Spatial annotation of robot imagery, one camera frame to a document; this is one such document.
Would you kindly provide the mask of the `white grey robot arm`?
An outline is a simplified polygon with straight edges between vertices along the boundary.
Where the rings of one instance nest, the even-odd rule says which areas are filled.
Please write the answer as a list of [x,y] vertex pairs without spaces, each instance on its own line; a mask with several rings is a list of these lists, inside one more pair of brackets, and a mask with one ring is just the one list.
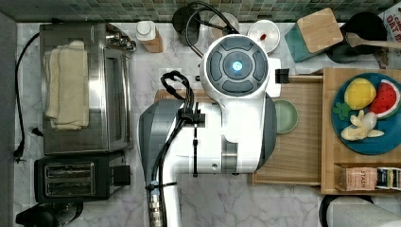
[[203,54],[200,82],[209,102],[198,102],[178,71],[180,96],[160,99],[139,118],[137,136],[148,200],[149,227],[181,227],[177,177],[180,174],[254,173],[276,143],[276,111],[268,93],[269,58],[251,38],[231,34]]

